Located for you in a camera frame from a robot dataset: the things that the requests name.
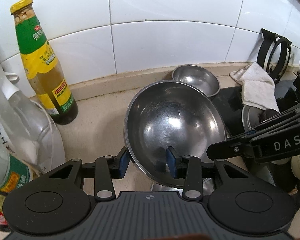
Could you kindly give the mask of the clear plastic bottle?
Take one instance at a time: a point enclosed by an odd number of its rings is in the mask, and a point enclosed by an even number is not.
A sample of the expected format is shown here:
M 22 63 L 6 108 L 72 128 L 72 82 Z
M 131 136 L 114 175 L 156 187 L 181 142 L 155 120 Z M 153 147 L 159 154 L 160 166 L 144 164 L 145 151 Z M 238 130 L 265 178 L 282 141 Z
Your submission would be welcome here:
M 26 126 L 27 101 L 19 88 L 6 77 L 0 65 L 0 120 L 3 121 L 15 155 L 34 166 L 37 165 L 38 142 Z

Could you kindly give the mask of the steel pot lid black knob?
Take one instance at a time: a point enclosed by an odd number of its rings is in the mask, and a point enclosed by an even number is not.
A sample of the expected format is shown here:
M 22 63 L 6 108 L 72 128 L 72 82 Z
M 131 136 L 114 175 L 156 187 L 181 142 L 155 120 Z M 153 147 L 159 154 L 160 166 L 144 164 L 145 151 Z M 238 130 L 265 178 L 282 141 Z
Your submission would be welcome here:
M 259 117 L 262 115 L 264 110 L 244 105 L 242 108 L 242 124 L 244 131 L 248 131 L 256 126 L 258 126 L 261 122 Z

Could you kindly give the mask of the green yellow sauce bottle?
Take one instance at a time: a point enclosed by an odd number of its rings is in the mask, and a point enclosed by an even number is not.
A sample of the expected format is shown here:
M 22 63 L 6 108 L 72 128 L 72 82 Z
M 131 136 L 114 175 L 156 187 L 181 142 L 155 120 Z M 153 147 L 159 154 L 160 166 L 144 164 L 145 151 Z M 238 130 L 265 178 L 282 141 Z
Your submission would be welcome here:
M 10 8 L 21 61 L 27 80 L 47 113 L 55 123 L 67 125 L 78 114 L 77 103 L 32 5 L 33 0 L 20 0 Z

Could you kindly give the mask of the green label condiment jar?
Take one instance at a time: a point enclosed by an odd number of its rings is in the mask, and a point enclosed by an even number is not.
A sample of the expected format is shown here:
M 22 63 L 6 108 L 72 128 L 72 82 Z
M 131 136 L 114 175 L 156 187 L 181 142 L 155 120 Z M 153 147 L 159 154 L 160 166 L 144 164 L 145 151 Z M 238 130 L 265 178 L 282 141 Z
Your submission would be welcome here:
M 37 174 L 30 165 L 23 163 L 0 148 L 0 191 L 10 193 L 36 178 Z

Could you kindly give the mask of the black induction cooktop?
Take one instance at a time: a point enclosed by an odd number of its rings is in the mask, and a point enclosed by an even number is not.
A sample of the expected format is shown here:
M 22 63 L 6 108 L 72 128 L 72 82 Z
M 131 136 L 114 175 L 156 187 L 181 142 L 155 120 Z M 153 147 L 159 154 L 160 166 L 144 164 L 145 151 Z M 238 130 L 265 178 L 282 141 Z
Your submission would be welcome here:
M 212 100 L 221 114 L 230 136 L 245 132 L 245 126 L 242 122 L 242 109 L 244 106 L 241 99 L 241 90 L 240 86 L 222 88 Z M 293 80 L 280 81 L 275 86 L 275 98 L 281 112 L 300 102 L 296 97 L 295 90 Z M 278 165 L 274 163 L 257 164 L 253 159 L 244 156 L 242 160 L 251 174 L 290 194 L 300 193 L 300 180 L 292 172 L 291 161 Z

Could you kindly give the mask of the small steel bowl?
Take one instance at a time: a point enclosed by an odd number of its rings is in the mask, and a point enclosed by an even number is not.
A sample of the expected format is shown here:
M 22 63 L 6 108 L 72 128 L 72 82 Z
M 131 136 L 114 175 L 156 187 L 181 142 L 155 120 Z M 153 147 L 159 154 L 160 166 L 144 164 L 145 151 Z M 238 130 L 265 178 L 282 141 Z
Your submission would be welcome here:
M 186 64 L 178 66 L 172 72 L 172 79 L 191 85 L 210 98 L 216 96 L 221 89 L 217 77 L 198 65 Z

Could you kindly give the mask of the white plastic tray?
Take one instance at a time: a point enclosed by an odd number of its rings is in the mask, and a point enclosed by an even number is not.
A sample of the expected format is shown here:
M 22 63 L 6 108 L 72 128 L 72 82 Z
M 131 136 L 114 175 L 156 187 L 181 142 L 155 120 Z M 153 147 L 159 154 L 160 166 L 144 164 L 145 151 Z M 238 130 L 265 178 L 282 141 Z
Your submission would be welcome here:
M 37 167 L 47 173 L 65 163 L 65 150 L 60 131 L 43 107 L 27 101 L 26 126 L 38 142 Z

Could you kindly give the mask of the white dish cloth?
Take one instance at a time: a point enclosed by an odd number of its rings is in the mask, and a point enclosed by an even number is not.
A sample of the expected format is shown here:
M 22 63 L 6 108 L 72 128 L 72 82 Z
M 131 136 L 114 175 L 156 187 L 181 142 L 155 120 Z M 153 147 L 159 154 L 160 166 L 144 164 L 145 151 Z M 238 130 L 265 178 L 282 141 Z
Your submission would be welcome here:
M 279 112 L 275 99 L 275 83 L 257 62 L 231 72 L 230 77 L 242 86 L 243 105 Z

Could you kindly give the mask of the large steel bowl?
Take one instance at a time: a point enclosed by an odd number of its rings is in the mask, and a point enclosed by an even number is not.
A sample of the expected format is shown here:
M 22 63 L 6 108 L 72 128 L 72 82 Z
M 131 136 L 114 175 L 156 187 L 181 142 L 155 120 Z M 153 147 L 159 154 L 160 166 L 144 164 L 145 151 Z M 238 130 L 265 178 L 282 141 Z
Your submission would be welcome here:
M 158 184 L 181 188 L 166 162 L 166 149 L 209 163 L 207 148 L 227 138 L 216 106 L 200 90 L 163 80 L 147 85 L 131 100 L 124 122 L 125 145 L 135 165 Z

